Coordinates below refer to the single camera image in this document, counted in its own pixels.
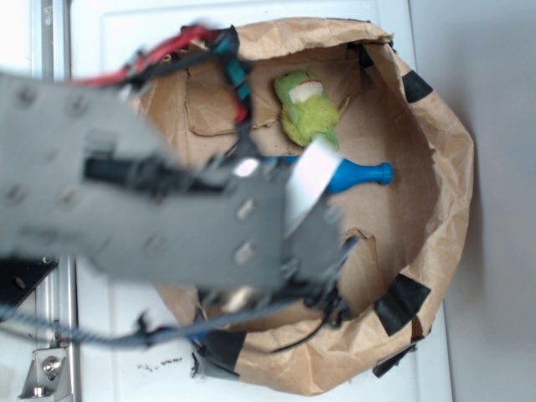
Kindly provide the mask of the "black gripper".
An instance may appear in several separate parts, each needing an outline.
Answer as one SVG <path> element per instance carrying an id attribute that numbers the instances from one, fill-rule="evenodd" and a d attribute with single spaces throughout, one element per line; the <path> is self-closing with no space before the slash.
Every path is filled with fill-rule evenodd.
<path id="1" fill-rule="evenodd" d="M 355 236 L 342 235 L 342 213 L 327 200 L 343 158 L 327 141 L 316 139 L 301 155 L 276 161 L 290 169 L 281 289 L 201 291 L 200 300 L 208 315 L 240 314 L 234 327 L 241 329 L 264 331 L 308 319 L 338 326 L 353 315 L 338 279 L 356 245 Z"/>

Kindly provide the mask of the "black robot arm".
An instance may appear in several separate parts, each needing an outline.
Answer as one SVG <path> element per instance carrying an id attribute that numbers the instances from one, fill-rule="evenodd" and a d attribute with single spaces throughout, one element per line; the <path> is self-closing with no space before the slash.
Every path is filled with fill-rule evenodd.
<path id="1" fill-rule="evenodd" d="M 237 149 L 182 165 L 108 90 L 1 77 L 1 257 L 81 256 L 110 276 L 197 287 L 225 324 L 302 301 L 339 326 L 351 310 L 327 186 L 340 159 L 314 142 L 295 161 Z"/>

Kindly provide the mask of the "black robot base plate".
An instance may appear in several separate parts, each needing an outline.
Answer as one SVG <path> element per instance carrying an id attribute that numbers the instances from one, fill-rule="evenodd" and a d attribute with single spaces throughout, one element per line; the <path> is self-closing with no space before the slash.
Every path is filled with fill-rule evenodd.
<path id="1" fill-rule="evenodd" d="M 41 259 L 1 258 L 1 305 L 19 307 L 58 266 L 50 256 Z"/>

